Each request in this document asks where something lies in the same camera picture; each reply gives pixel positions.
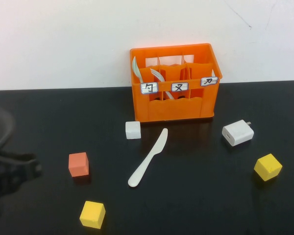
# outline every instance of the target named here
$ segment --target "knife handle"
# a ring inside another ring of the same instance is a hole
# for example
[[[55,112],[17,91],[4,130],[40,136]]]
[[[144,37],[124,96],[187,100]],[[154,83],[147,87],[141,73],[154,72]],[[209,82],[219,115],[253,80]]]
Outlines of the knife handle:
[[[147,157],[143,160],[143,162],[139,165],[139,167],[134,171],[132,176],[129,178],[127,182],[128,185],[130,185],[131,187],[136,187],[139,184],[153,156],[153,151],[150,151]]]

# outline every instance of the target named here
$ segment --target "red block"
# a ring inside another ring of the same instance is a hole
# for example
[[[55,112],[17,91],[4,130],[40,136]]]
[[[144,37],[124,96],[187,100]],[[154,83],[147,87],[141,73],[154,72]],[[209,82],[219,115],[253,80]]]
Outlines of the red block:
[[[86,153],[74,153],[69,155],[69,170],[72,177],[89,174],[88,158]]]

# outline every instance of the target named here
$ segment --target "yellow block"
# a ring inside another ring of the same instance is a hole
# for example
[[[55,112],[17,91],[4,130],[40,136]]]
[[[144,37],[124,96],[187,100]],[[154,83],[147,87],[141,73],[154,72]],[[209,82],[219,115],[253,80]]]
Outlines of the yellow block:
[[[100,229],[105,214],[103,203],[86,201],[79,220],[83,226]]]
[[[267,181],[277,176],[281,168],[280,162],[270,153],[257,160],[254,170],[264,181]]]

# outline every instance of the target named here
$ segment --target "phone charger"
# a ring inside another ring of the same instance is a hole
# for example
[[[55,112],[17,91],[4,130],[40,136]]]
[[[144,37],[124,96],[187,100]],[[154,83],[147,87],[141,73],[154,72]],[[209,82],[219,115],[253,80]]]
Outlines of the phone charger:
[[[230,145],[236,146],[240,143],[251,140],[254,136],[254,131],[244,120],[240,120],[223,127],[222,135]]]

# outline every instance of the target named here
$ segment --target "label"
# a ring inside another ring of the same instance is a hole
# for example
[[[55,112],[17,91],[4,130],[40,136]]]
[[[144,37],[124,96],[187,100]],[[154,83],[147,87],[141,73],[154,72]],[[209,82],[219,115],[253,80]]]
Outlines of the label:
[[[157,82],[141,83],[142,94],[152,94],[158,92]]]
[[[203,77],[201,79],[200,85],[202,87],[209,86],[209,85],[215,85],[218,82],[217,77]]]
[[[182,92],[188,90],[188,83],[181,82],[181,83],[172,83],[171,91],[172,92]]]

